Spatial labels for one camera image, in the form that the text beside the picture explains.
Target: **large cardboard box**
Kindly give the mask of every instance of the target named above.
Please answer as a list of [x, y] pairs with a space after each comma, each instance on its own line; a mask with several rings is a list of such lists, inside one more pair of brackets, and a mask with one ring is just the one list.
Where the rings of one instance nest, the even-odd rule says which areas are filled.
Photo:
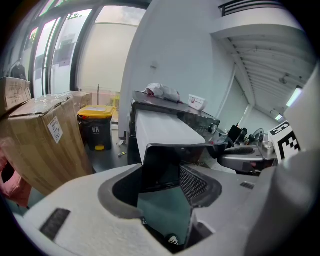
[[31, 99], [30, 82], [3, 77], [0, 79], [0, 117], [13, 107]]
[[75, 114], [85, 106], [92, 105], [92, 92], [68, 91], [67, 93], [73, 95], [73, 107]]
[[13, 168], [44, 195], [93, 172], [70, 94], [31, 99], [4, 118], [0, 147]]

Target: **balcony railing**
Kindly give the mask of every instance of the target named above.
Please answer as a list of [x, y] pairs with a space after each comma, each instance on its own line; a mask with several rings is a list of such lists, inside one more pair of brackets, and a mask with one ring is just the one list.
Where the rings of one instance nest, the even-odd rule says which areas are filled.
[[220, 5], [219, 8], [222, 10], [222, 17], [224, 17], [226, 15], [256, 8], [284, 9], [285, 7], [278, 0], [234, 0]]

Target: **white ceiling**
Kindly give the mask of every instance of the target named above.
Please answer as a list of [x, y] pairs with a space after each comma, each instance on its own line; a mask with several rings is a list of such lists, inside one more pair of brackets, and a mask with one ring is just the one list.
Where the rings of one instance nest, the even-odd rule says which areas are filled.
[[296, 87], [304, 87], [316, 65], [306, 36], [293, 39], [261, 34], [228, 39], [235, 49], [231, 55], [240, 57], [247, 72], [255, 107], [272, 118], [278, 115], [276, 112], [283, 115]]

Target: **fluorescent light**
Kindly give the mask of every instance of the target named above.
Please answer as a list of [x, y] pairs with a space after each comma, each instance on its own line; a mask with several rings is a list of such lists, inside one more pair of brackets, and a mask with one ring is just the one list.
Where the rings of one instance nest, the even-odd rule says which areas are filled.
[[298, 99], [301, 93], [302, 89], [297, 87], [286, 105], [288, 107], [291, 107], [291, 105], [296, 101], [296, 99]]
[[275, 118], [275, 120], [279, 121], [282, 118], [282, 115], [278, 114]]

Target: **black trash bin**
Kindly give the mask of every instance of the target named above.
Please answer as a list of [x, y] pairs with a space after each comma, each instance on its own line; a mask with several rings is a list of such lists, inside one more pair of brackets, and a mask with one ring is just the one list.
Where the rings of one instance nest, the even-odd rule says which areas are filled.
[[90, 150], [110, 150], [113, 106], [89, 105], [78, 111], [78, 122], [84, 142]]

